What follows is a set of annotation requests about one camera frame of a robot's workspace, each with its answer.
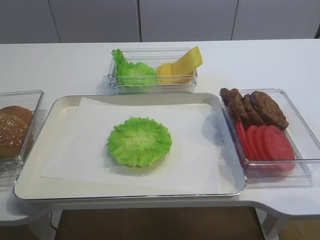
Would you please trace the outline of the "front red tomato slice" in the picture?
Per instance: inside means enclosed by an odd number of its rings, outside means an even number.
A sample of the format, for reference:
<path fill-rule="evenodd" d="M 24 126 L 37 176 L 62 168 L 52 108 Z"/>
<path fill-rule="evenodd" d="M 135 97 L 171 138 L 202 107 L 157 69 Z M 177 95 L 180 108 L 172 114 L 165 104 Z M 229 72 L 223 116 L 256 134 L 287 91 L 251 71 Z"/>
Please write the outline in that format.
<path fill-rule="evenodd" d="M 269 125 L 262 133 L 262 147 L 269 161 L 294 160 L 294 150 L 286 135 L 276 126 Z"/>

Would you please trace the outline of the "back brown meat patty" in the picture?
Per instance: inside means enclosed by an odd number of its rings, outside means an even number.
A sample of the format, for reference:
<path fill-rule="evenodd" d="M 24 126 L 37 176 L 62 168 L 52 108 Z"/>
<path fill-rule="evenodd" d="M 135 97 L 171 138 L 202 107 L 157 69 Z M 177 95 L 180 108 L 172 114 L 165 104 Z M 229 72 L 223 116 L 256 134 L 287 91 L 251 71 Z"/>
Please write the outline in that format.
<path fill-rule="evenodd" d="M 241 121 L 241 119 L 238 116 L 238 113 L 233 108 L 231 98 L 230 98 L 230 90 L 227 88 L 221 88 L 220 89 L 220 96 L 222 97 L 224 105 L 227 108 L 233 123 L 236 125 L 238 122 Z"/>

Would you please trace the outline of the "back red tomato slice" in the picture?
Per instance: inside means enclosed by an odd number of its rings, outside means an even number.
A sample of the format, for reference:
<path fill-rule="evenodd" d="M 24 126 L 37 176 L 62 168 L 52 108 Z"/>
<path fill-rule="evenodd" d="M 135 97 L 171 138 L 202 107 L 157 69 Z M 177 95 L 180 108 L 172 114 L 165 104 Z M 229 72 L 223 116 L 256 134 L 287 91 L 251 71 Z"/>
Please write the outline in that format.
<path fill-rule="evenodd" d="M 237 134 L 238 134 L 240 143 L 241 143 L 241 145 L 242 145 L 242 148 L 243 148 L 243 152 L 244 152 L 244 154 L 245 154 L 245 157 L 246 157 L 249 161 L 252 161 L 254 158 L 253 158 L 253 155 L 252 155 L 252 153 L 251 153 L 251 151 L 250 151 L 250 148 L 249 148 L 249 146 L 248 146 L 248 143 L 247 143 L 246 132 L 245 132 L 243 123 L 240 121 L 240 122 L 236 123 L 235 127 L 236 127 L 236 132 L 237 132 Z"/>

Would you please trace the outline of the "green lettuce leaf in container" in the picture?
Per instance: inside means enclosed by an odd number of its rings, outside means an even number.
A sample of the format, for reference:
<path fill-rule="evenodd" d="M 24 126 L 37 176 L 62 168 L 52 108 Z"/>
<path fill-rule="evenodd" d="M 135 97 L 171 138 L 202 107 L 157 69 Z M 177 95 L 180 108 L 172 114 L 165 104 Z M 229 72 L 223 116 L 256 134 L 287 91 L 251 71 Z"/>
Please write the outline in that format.
<path fill-rule="evenodd" d="M 115 73 L 119 85 L 156 85 L 158 75 L 154 68 L 143 62 L 129 62 L 118 48 L 112 51 L 115 61 Z"/>

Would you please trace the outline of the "plain brown bun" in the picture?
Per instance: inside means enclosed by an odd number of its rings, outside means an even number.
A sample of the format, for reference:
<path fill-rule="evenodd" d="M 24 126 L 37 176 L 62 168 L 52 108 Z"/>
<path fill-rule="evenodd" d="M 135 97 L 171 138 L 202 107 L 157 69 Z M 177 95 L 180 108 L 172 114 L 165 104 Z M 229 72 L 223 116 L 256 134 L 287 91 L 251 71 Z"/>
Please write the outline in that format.
<path fill-rule="evenodd" d="M 0 112 L 20 118 L 27 126 L 30 125 L 33 118 L 33 112 L 31 110 L 18 105 L 3 107 L 0 109 Z"/>

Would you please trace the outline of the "white parchment paper sheet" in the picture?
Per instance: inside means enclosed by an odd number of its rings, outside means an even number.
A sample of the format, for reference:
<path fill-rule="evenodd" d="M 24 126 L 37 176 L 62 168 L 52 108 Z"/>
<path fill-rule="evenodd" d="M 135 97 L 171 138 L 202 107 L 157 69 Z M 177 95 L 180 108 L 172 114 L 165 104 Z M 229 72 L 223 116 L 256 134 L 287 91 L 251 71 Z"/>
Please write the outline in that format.
<path fill-rule="evenodd" d="M 82 98 L 71 127 L 43 177 L 115 186 L 110 196 L 213 193 L 218 181 L 209 104 L 125 106 Z M 171 134 L 169 153 L 148 167 L 118 164 L 107 146 L 114 126 L 131 117 L 154 119 Z"/>

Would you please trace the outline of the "red tomato slice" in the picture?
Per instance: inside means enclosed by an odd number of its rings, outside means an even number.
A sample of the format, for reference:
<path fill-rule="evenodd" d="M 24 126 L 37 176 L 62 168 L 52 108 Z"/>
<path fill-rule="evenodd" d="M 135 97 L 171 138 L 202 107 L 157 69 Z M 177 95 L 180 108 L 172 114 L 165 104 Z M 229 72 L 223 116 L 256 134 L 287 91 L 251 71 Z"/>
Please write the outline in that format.
<path fill-rule="evenodd" d="M 245 137 L 247 141 L 247 145 L 249 147 L 249 150 L 252 154 L 253 160 L 258 161 L 260 160 L 260 156 L 258 154 L 258 151 L 256 149 L 255 141 L 254 141 L 254 136 L 255 136 L 255 131 L 258 127 L 256 125 L 251 125 L 249 126 L 246 131 L 245 131 Z"/>
<path fill-rule="evenodd" d="M 269 161 L 294 160 L 294 150 L 286 135 L 276 126 L 269 125 L 262 133 L 262 147 Z"/>
<path fill-rule="evenodd" d="M 263 146 L 263 133 L 266 128 L 267 128 L 266 125 L 258 126 L 253 134 L 253 141 L 255 144 L 255 148 L 258 153 L 259 160 L 261 160 L 261 161 L 268 160 L 268 157 L 264 151 L 264 146 Z"/>
<path fill-rule="evenodd" d="M 253 158 L 253 155 L 252 155 L 252 153 L 251 153 L 251 151 L 250 151 L 250 148 L 249 148 L 249 146 L 248 146 L 248 143 L 247 143 L 246 132 L 245 132 L 243 123 L 240 121 L 240 122 L 236 123 L 235 127 L 236 127 L 236 132 L 237 132 L 237 134 L 238 134 L 240 143 L 241 143 L 241 145 L 242 145 L 242 148 L 243 148 L 243 152 L 244 152 L 244 154 L 245 154 L 245 157 L 246 157 L 249 161 L 252 161 L 254 158 Z"/>

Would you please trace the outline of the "clear meat and tomato container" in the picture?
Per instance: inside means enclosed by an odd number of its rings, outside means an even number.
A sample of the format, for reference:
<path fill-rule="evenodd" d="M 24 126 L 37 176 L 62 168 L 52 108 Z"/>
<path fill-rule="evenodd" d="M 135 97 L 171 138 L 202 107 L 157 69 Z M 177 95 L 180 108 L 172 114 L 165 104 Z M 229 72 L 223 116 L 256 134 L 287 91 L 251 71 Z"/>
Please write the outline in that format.
<path fill-rule="evenodd" d="M 245 89 L 239 90 L 242 98 L 246 94 L 260 91 L 268 94 L 280 107 L 288 127 L 282 131 L 290 142 L 293 151 L 293 160 L 248 160 L 236 131 L 231 116 L 221 97 L 222 109 L 239 153 L 239 160 L 248 177 L 252 178 L 302 178 L 310 177 L 320 166 L 320 143 L 312 133 L 306 122 L 282 89 Z"/>

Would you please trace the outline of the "clear bun container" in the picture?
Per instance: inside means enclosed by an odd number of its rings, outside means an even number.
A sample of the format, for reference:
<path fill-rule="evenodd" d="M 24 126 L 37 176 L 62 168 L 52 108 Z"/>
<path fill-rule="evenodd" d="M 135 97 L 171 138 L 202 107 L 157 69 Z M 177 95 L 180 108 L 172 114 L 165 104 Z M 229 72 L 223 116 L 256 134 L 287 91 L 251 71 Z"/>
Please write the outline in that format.
<path fill-rule="evenodd" d="M 23 141 L 21 150 L 16 157 L 0 158 L 0 187 L 11 187 L 20 175 L 27 157 L 40 133 L 46 111 L 42 108 L 44 92 L 29 90 L 4 92 L 0 94 L 0 109 L 8 106 L 21 106 L 33 113 L 32 121 Z"/>

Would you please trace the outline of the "sesame top bun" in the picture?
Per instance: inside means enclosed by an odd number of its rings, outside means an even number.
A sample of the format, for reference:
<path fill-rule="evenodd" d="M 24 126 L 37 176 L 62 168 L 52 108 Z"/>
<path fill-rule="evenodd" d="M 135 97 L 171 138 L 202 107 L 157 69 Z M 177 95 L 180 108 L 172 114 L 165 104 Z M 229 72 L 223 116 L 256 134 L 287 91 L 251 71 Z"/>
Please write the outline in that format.
<path fill-rule="evenodd" d="M 28 126 L 20 118 L 0 114 L 0 157 L 15 158 L 21 151 Z"/>

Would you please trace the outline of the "toasted bottom bun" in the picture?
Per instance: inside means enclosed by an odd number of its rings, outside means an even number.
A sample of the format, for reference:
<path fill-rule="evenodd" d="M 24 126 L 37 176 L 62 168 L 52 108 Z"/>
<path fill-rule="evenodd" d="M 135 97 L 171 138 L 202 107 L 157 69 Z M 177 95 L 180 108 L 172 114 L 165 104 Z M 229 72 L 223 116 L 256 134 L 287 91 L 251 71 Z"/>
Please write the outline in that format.
<path fill-rule="evenodd" d="M 139 165 L 125 164 L 124 166 L 126 166 L 126 167 L 128 167 L 128 168 L 141 168 L 141 166 L 139 166 Z"/>

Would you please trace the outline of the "silver metal tray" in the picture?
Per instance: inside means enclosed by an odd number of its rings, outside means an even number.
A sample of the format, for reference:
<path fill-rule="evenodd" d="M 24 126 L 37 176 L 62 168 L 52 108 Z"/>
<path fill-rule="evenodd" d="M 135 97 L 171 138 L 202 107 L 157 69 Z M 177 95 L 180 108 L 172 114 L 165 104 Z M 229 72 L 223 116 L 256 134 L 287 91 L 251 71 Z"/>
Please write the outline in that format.
<path fill-rule="evenodd" d="M 81 99 L 87 98 L 107 104 L 121 106 L 154 106 L 208 104 L 214 117 L 212 125 L 216 128 L 213 143 L 219 150 L 215 157 L 218 180 L 212 193 L 175 194 L 129 194 L 109 195 L 115 190 L 113 185 L 43 177 L 49 160 L 57 152 L 65 134 L 71 128 L 72 120 Z M 191 197 L 191 196 L 234 196 L 240 194 L 247 185 L 238 152 L 233 142 L 229 126 L 224 116 L 220 99 L 211 93 L 177 94 L 132 94 L 132 95 L 73 95 L 55 101 L 29 153 L 23 170 L 14 186 L 15 195 L 22 200 L 60 200 L 60 199 L 111 199 L 111 198 L 152 198 L 152 197 Z"/>

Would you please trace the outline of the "brown meat patty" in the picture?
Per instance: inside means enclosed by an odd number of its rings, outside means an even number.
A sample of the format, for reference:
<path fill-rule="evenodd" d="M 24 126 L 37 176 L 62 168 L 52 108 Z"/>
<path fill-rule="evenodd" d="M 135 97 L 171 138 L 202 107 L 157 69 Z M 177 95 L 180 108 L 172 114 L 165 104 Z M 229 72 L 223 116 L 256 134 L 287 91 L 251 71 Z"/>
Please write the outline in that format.
<path fill-rule="evenodd" d="M 236 125 L 238 122 L 241 121 L 241 119 L 238 116 L 238 113 L 233 108 L 231 98 L 230 98 L 230 90 L 227 88 L 221 88 L 220 89 L 220 96 L 222 97 L 224 105 L 227 108 L 233 123 Z"/>
<path fill-rule="evenodd" d="M 267 93 L 254 91 L 250 94 L 250 101 L 266 125 L 274 125 L 281 131 L 289 126 L 283 111 Z"/>
<path fill-rule="evenodd" d="M 245 129 L 252 124 L 252 120 L 244 108 L 243 97 L 238 89 L 233 88 L 229 91 L 227 108 L 235 124 L 241 122 Z"/>
<path fill-rule="evenodd" d="M 260 117 L 258 112 L 254 109 L 251 103 L 250 94 L 246 94 L 243 96 L 242 104 L 253 125 L 256 125 L 256 126 L 265 125 L 265 122 L 262 120 L 262 118 Z"/>

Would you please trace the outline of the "clear lettuce and cheese container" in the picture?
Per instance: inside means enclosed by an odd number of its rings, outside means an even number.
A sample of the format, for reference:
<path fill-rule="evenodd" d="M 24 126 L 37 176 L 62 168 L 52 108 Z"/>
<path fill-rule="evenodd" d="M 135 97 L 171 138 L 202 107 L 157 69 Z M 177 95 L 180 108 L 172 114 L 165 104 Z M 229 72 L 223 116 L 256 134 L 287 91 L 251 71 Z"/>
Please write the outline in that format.
<path fill-rule="evenodd" d="M 174 63 L 184 56 L 189 48 L 129 48 L 120 49 L 124 57 L 132 63 L 143 62 L 157 71 L 162 64 Z M 107 84 L 110 92 L 116 95 L 129 94 L 162 94 L 162 93 L 193 93 L 197 85 L 198 73 L 193 71 L 193 78 L 189 83 L 183 84 L 157 84 L 153 85 L 119 85 L 115 76 L 116 64 L 111 51 L 111 63 L 107 75 Z"/>

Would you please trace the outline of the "green lettuce leaf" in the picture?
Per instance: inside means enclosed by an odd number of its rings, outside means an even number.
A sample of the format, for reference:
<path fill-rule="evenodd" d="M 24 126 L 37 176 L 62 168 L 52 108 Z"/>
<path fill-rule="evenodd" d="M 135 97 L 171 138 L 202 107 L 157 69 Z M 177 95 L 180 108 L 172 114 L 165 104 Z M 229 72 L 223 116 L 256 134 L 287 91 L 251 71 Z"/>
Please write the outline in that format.
<path fill-rule="evenodd" d="M 158 75 L 154 68 L 143 62 L 129 62 L 118 48 L 112 51 L 115 61 L 115 73 L 119 85 L 156 85 Z"/>
<path fill-rule="evenodd" d="M 120 165 L 149 167 L 165 157 L 172 137 L 161 123 L 148 117 L 130 117 L 113 127 L 107 140 L 109 154 Z"/>

